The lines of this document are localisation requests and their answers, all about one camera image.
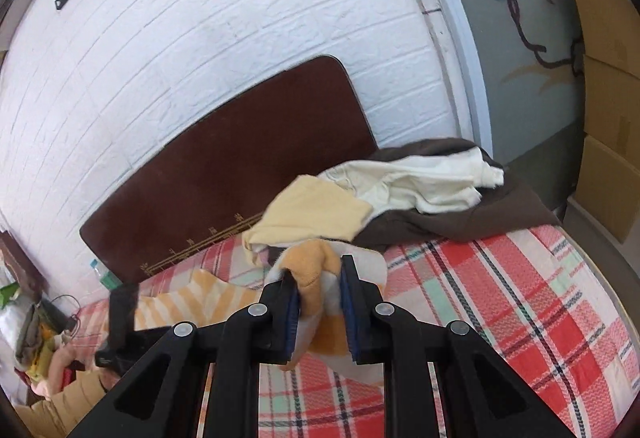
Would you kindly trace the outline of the orange white striped shirt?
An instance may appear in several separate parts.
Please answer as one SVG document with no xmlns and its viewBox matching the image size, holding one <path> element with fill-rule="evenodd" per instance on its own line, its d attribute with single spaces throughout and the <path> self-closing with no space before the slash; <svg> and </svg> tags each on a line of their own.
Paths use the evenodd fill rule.
<svg viewBox="0 0 640 438">
<path fill-rule="evenodd" d="M 150 330 L 191 322 L 201 328 L 224 322 L 260 302 L 268 307 L 278 355 L 292 370 L 309 352 L 349 380 L 380 386 L 382 366 L 358 366 L 348 348 L 341 308 L 342 259 L 352 258 L 357 276 L 383 291 L 387 267 L 383 256 L 344 242 L 307 240 L 285 248 L 268 271 L 260 291 L 233 285 L 196 269 L 180 288 L 153 296 L 139 295 L 134 329 Z"/>
</svg>

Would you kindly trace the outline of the green label water bottle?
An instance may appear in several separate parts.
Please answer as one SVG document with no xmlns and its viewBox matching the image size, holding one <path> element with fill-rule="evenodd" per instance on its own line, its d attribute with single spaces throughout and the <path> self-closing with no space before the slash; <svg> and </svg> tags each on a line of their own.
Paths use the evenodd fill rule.
<svg viewBox="0 0 640 438">
<path fill-rule="evenodd" d="M 114 272 L 111 272 L 103 262 L 97 259 L 93 259 L 90 262 L 90 267 L 96 274 L 99 282 L 109 291 L 113 291 L 115 288 L 119 288 L 122 285 L 122 281 L 115 276 Z"/>
</svg>

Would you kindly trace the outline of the red plaid bed sheet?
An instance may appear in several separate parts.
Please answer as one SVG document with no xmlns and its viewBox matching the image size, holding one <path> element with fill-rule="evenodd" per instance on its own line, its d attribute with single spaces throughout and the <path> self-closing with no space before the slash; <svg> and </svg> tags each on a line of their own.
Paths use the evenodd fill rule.
<svg viewBox="0 0 640 438">
<path fill-rule="evenodd" d="M 544 226 L 455 243 L 401 245 L 385 254 L 384 296 L 433 324 L 476 329 L 579 437 L 608 437 L 639 391 L 638 338 L 590 259 Z M 260 371 L 264 437 L 378 437 L 380 388 L 306 356 Z"/>
</svg>

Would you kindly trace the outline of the dark brown garment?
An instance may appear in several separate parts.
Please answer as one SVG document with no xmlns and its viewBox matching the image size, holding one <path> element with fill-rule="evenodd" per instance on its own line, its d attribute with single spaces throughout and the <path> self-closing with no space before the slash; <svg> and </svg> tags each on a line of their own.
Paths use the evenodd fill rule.
<svg viewBox="0 0 640 438">
<path fill-rule="evenodd" d="M 383 253 L 394 245 L 437 239 L 466 243 L 560 222 L 536 192 L 507 169 L 504 184 L 480 191 L 480 202 L 462 212 L 421 214 L 417 210 L 388 210 L 374 217 L 352 244 Z"/>
</svg>

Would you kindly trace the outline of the white cloth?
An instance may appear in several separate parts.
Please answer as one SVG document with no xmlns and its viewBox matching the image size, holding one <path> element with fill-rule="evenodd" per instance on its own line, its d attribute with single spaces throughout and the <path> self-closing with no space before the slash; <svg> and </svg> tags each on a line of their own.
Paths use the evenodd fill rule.
<svg viewBox="0 0 640 438">
<path fill-rule="evenodd" d="M 504 171 L 485 162 L 477 146 L 445 156 L 351 161 L 327 169 L 319 177 L 370 204 L 371 218 L 390 210 L 459 213 L 480 204 L 481 190 L 504 185 Z"/>
</svg>

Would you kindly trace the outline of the pale yellow cloth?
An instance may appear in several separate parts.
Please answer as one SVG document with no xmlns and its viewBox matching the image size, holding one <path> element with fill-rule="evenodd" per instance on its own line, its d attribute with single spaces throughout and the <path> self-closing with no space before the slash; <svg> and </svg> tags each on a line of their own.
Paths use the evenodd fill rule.
<svg viewBox="0 0 640 438">
<path fill-rule="evenodd" d="M 257 224 L 242 233 L 246 258 L 254 265 L 268 246 L 285 247 L 310 239 L 350 242 L 373 207 L 334 182 L 298 176 L 268 205 Z"/>
</svg>

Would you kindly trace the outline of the lower cardboard box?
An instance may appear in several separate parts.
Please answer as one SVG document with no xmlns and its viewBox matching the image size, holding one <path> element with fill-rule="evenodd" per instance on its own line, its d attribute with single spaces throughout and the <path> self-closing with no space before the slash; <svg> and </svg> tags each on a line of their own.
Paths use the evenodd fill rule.
<svg viewBox="0 0 640 438">
<path fill-rule="evenodd" d="M 639 80 L 585 58 L 585 143 L 576 201 L 614 236 L 639 222 Z"/>
</svg>

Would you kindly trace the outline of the cardboard box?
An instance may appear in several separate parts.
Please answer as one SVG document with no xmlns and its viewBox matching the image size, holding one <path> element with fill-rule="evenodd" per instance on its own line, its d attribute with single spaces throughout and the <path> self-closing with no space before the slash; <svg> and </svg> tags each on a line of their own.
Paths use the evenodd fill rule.
<svg viewBox="0 0 640 438">
<path fill-rule="evenodd" d="M 639 80 L 585 58 L 585 143 L 576 201 L 614 236 L 639 222 Z"/>
<path fill-rule="evenodd" d="M 639 13 L 631 0 L 575 0 L 586 55 L 639 77 Z"/>
</svg>

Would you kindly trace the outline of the dark brown headboard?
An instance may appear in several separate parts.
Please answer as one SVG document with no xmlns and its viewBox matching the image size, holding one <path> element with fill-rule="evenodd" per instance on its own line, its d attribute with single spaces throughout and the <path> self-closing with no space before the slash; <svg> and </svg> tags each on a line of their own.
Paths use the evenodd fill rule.
<svg viewBox="0 0 640 438">
<path fill-rule="evenodd" d="M 297 176 L 377 147 L 342 62 L 315 57 L 186 128 L 79 235 L 120 280 L 139 283 L 246 230 Z"/>
</svg>

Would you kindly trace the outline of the upper cardboard box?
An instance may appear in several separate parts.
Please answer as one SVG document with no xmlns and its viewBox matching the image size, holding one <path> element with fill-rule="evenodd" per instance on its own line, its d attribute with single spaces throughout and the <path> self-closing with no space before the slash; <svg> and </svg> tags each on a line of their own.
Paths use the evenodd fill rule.
<svg viewBox="0 0 640 438">
<path fill-rule="evenodd" d="M 575 0 L 586 55 L 639 77 L 639 13 L 631 0 Z"/>
</svg>

